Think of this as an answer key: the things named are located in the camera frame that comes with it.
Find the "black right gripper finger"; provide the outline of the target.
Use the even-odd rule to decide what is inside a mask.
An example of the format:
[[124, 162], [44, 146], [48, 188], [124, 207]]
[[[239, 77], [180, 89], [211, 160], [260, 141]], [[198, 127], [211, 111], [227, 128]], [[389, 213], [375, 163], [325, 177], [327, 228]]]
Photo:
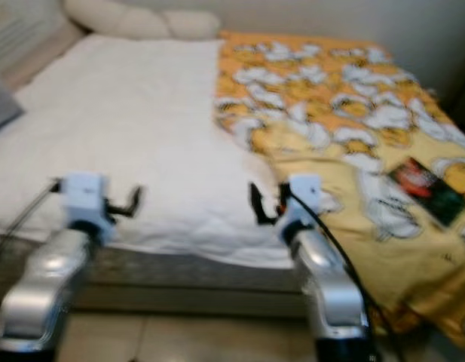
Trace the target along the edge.
[[249, 204], [257, 224], [271, 225], [271, 217], [265, 211], [263, 194], [255, 183], [249, 184]]

